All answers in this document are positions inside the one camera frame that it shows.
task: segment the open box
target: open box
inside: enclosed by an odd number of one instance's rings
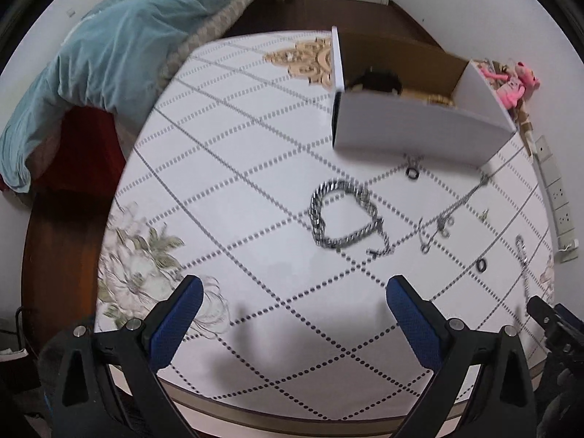
[[[335,149],[387,150],[482,166],[516,131],[478,68],[422,43],[332,28]],[[402,96],[346,90],[368,68],[390,70]],[[427,102],[450,99],[454,107]]]

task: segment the bedding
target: bedding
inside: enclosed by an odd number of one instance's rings
[[[43,144],[54,152],[61,120],[72,107],[102,109],[136,136],[190,51],[220,37],[250,1],[104,0],[98,4],[69,34],[8,121],[0,137],[0,174],[6,185],[28,192],[36,177],[29,167],[42,172],[29,158]],[[50,156],[40,158],[46,161]]]

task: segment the red cloth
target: red cloth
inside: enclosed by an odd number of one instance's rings
[[[34,184],[113,197],[125,165],[113,115],[74,107],[62,120],[55,159]]]

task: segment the table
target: table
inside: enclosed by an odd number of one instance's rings
[[[551,237],[518,135],[481,170],[422,159],[416,181],[403,156],[334,151],[328,36],[250,35],[191,54],[122,176],[100,256],[96,329],[144,317],[195,274],[203,306],[159,371],[176,401],[257,429],[383,434],[431,377],[387,307],[386,281],[403,274],[471,328],[515,325],[531,367],[545,351],[526,318],[515,239],[525,239],[530,295],[551,301]],[[495,175],[454,213],[450,236],[437,235],[423,254],[429,221],[481,172]],[[375,235],[340,251],[314,244],[308,203],[331,178],[367,183],[393,254],[366,253],[383,246]],[[333,237],[369,222],[350,196],[325,204]],[[468,399],[477,369],[458,401]]]

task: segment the chain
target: chain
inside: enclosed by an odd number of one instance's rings
[[[481,180],[474,188],[472,188],[470,191],[468,191],[468,193],[466,193],[464,196],[462,196],[454,204],[447,207],[444,211],[442,211],[440,214],[438,214],[438,217],[436,218],[436,231],[434,231],[434,234],[432,234],[430,236],[430,239],[427,242],[424,242],[424,239],[422,238],[422,219],[423,218],[420,218],[420,221],[418,222],[418,236],[420,238],[420,244],[421,244],[420,249],[421,249],[423,254],[427,254],[430,251],[430,244],[434,241],[434,237],[436,237],[436,234],[438,234],[438,232],[440,232],[440,235],[442,235],[442,237],[444,237],[445,239],[450,237],[450,232],[446,228],[446,226],[447,225],[448,226],[454,225],[454,217],[452,217],[452,214],[454,214],[454,212],[458,208],[460,208],[460,206],[463,206],[466,203],[468,203],[468,201],[471,199],[472,195],[474,193],[476,193],[481,187],[487,185],[489,182],[489,179],[491,179],[491,177],[492,177],[492,174],[483,173],[483,175],[481,176]]]
[[[521,234],[515,237],[515,246],[517,247],[517,253],[519,255],[519,263],[521,265],[521,278],[523,280],[523,294],[525,295],[525,316],[527,314],[527,302],[529,301],[529,279],[527,278],[527,265],[529,261],[527,260],[527,252],[525,250],[525,241]]]
[[[322,202],[325,196],[334,191],[344,191],[346,194],[351,194],[357,201],[357,204],[360,205],[369,216],[371,216],[372,221],[363,228],[354,231],[345,237],[331,239],[326,236],[326,224],[320,211],[322,210]],[[345,179],[332,179],[322,183],[316,188],[310,198],[310,207],[308,209],[308,215],[312,225],[312,238],[314,238],[316,245],[326,249],[341,249],[357,243],[374,232],[377,232],[383,239],[384,248],[382,250],[368,249],[367,253],[374,257],[393,253],[389,236],[383,230],[383,217],[378,216],[377,206],[371,202],[370,194],[370,191],[364,187],[364,185],[354,184]]]

